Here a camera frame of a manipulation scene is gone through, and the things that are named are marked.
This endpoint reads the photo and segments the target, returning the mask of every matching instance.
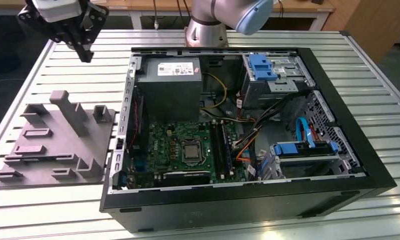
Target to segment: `ram slot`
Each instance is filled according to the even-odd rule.
[[[224,179],[234,175],[234,164],[226,126],[216,122],[210,125],[216,177]]]

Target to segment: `3d printed holder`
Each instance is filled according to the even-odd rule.
[[[28,121],[6,156],[0,187],[71,185],[103,180],[116,112],[106,105],[84,110],[71,103],[66,90],[54,91],[50,101],[28,104],[22,117]]]

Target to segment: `cpu socket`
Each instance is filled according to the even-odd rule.
[[[182,141],[182,162],[188,166],[196,166],[202,165],[206,160],[202,141],[199,139],[184,139]]]

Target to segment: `slotted metal work surface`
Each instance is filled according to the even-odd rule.
[[[307,47],[349,105],[398,187],[326,217],[146,233],[154,239],[400,239],[400,93],[350,37],[339,32],[228,32],[232,47]],[[0,124],[0,169],[26,119],[26,104],[67,90],[84,109],[120,110],[132,47],[182,47],[182,30],[104,30],[92,46],[92,63],[66,45],[48,43]],[[99,212],[102,185],[0,189],[0,239],[124,239],[134,235]]]

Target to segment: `motherboard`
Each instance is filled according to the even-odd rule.
[[[214,133],[215,128],[220,127],[224,132],[224,144],[218,143],[219,136],[211,134],[211,130]],[[148,155],[144,159],[138,157],[134,160],[138,187],[156,187],[155,183],[166,177],[184,182],[188,178],[183,175],[187,173],[195,173],[198,178],[204,175],[211,184],[244,182],[246,170],[243,164],[232,164],[231,152],[228,155],[215,156],[219,148],[228,148],[231,151],[230,143],[236,139],[236,125],[232,122],[223,125],[214,125],[211,122],[151,124]]]

